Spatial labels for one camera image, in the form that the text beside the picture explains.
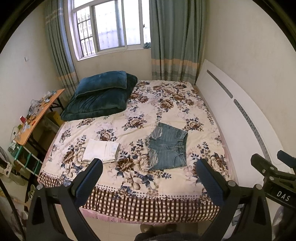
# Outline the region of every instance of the checkered bed skirt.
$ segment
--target checkered bed skirt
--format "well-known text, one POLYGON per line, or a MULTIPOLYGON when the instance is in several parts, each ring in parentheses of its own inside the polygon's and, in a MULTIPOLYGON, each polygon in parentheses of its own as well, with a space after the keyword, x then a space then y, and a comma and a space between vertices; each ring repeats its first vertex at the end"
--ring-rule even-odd
MULTIPOLYGON (((47 188, 60 186, 61 179, 39 175, 39 183, 47 188)), ((195 200, 139 198, 117 195, 117 192, 95 187, 83 208, 112 217, 135 222, 198 222, 213 219, 219 207, 212 202, 207 204, 195 200)))

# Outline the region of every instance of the dark green pillow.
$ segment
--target dark green pillow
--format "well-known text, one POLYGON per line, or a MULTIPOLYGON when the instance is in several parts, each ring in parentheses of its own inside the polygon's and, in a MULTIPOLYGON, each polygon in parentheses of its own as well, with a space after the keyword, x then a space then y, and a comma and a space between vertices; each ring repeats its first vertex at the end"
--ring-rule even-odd
POLYGON ((94 92, 114 87, 126 89, 125 71, 109 71, 83 78, 79 82, 75 97, 91 95, 94 92))
POLYGON ((109 88, 93 92, 91 95, 79 97, 73 95, 61 114, 61 119, 73 121, 112 115, 124 111, 126 102, 138 81, 138 78, 132 74, 126 73, 126 76, 126 89, 109 88))

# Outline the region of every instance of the wall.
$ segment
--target wall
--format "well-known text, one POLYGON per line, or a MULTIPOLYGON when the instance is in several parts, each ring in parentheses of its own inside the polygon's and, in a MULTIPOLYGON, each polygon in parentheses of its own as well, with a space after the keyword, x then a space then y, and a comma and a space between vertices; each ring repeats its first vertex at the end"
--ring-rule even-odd
POLYGON ((12 128, 31 100, 60 89, 45 37, 44 3, 17 28, 0 54, 0 146, 7 150, 12 128))
POLYGON ((284 150, 296 156, 296 52, 252 0, 208 0, 205 59, 262 110, 284 150))
POLYGON ((84 77, 112 70, 124 70, 138 77, 139 80, 151 80, 151 50, 137 49, 107 53, 77 61, 71 37, 68 1, 64 1, 64 18, 68 43, 73 63, 79 80, 84 77))

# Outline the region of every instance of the teal curtain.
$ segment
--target teal curtain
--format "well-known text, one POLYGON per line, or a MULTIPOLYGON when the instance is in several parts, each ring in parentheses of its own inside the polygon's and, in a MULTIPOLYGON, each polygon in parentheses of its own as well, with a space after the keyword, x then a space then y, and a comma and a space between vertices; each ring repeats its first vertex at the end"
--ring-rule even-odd
POLYGON ((59 80, 68 99, 79 84, 68 45, 63 0, 48 0, 45 6, 45 31, 59 80))
POLYGON ((195 84, 203 49, 205 0, 149 0, 152 78, 195 84))

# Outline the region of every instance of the window frame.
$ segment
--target window frame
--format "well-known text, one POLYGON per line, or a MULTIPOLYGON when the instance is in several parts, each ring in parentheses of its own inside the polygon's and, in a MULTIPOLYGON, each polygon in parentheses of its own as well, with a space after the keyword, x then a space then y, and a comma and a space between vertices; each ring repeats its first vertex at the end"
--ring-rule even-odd
POLYGON ((91 54, 90 55, 93 55, 92 54, 92 50, 91 50, 91 45, 90 45, 90 38, 92 37, 93 38, 93 41, 94 41, 94 37, 93 37, 93 32, 91 33, 91 36, 90 36, 90 34, 89 34, 89 29, 88 29, 88 24, 87 24, 87 22, 88 22, 88 20, 90 21, 90 23, 91 23, 91 16, 89 16, 89 19, 87 18, 87 19, 85 19, 85 20, 80 20, 80 22, 78 22, 78 19, 77 18, 75 18, 76 19, 76 25, 77 25, 77 27, 78 27, 78 25, 79 24, 81 24, 81 30, 82 30, 82 34, 83 34, 83 39, 81 39, 81 36, 80 36, 80 31, 79 31, 79 28, 78 28, 78 37, 79 37, 79 45, 80 45, 80 49, 81 49, 81 51, 82 52, 84 52, 83 50, 82 50, 82 41, 84 40, 84 46, 85 46, 85 51, 86 51, 86 53, 88 53, 88 46, 87 46, 87 44, 86 44, 86 39, 88 39, 88 45, 89 45, 89 50, 90 50, 90 52, 91 52, 91 54), (86 25, 86 31, 87 31, 87 37, 85 37, 84 36, 84 26, 83 26, 83 23, 85 23, 85 25, 86 25))
POLYGON ((144 27, 143 27, 143 15, 142 15, 142 0, 138 0, 140 44, 136 44, 136 45, 127 45, 126 26, 125 26, 125 18, 124 18, 124 3, 123 3, 123 0, 118 0, 118 1, 121 1, 124 46, 100 50, 98 33, 97 33, 97 29, 96 29, 95 6, 105 3, 105 2, 110 2, 110 1, 113 1, 113 0, 93 0, 93 1, 83 4, 77 8, 74 8, 74 0, 69 1, 69 3, 70 3, 69 7, 71 8, 71 17, 70 17, 71 19, 70 20, 72 21, 72 26, 73 26, 73 31, 74 31, 74 41, 75 41, 76 49, 77 49, 78 56, 79 56, 78 60, 86 59, 86 58, 90 58, 93 56, 98 56, 98 55, 102 55, 102 54, 106 54, 106 53, 120 52, 120 51, 125 51, 125 50, 143 49, 145 43, 144 43, 144 34, 143 34, 144 27), (86 7, 89 7, 89 10, 90 10, 91 30, 93 33, 92 37, 93 37, 93 42, 94 42, 95 53, 83 56, 83 50, 82 50, 81 44, 80 44, 80 36, 79 36, 79 29, 78 29, 76 12, 83 9, 83 8, 86 8, 86 7))

